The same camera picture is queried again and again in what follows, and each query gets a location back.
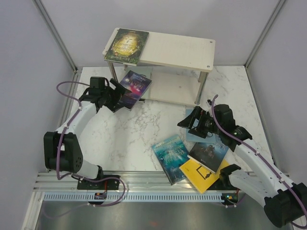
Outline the purple Robinson Crusoe book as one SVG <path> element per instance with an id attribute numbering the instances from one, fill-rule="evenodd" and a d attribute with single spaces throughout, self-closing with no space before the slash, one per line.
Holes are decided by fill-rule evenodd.
<path id="1" fill-rule="evenodd" d="M 129 70 L 119 83 L 126 89 L 119 104 L 131 111 L 149 89 L 152 80 L 145 75 Z"/>

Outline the teal ocean cover book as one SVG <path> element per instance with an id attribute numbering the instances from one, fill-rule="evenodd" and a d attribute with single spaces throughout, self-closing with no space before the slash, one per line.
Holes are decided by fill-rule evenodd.
<path id="1" fill-rule="evenodd" d="M 179 135 L 173 135 L 152 145 L 152 150 L 171 185 L 177 184 L 186 178 L 180 170 L 180 166 L 188 161 L 189 151 Z"/>

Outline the pale green G book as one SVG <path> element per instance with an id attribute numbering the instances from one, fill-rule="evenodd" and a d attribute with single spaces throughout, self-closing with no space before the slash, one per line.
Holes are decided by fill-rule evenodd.
<path id="1" fill-rule="evenodd" d="M 141 69 L 141 75 L 145 76 L 148 79 L 151 79 L 152 71 L 147 68 Z M 150 87 L 145 91 L 141 98 L 145 100 L 150 98 Z"/>

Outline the green yellow fantasy book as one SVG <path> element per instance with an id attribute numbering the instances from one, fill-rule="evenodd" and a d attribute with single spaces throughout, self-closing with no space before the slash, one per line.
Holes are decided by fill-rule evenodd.
<path id="1" fill-rule="evenodd" d="M 137 66 L 149 32 L 116 29 L 116 34 L 105 54 L 105 61 Z"/>

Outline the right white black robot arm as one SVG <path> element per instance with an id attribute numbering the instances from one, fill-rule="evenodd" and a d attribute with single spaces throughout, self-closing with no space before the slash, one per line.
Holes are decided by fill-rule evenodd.
<path id="1" fill-rule="evenodd" d="M 178 126 L 202 138 L 208 133 L 216 134 L 223 144 L 249 165 L 258 177 L 256 180 L 232 164 L 221 171 L 219 183 L 226 189 L 236 187 L 257 201 L 273 225 L 280 228 L 307 215 L 306 185 L 296 184 L 261 155 L 252 135 L 236 124 L 228 105 L 212 105 L 209 111 L 195 106 Z"/>

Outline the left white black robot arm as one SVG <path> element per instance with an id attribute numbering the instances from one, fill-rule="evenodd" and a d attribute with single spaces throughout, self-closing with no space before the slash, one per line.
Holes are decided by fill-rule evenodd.
<path id="1" fill-rule="evenodd" d="M 73 175 L 87 180 L 94 189 L 104 186 L 102 167 L 83 158 L 79 137 L 102 107 L 105 106 L 113 113 L 122 108 L 119 102 L 126 93 L 129 90 L 114 79 L 91 77 L 83 94 L 76 99 L 76 112 L 56 131 L 44 135 L 45 167 L 55 170 L 58 180 Z"/>

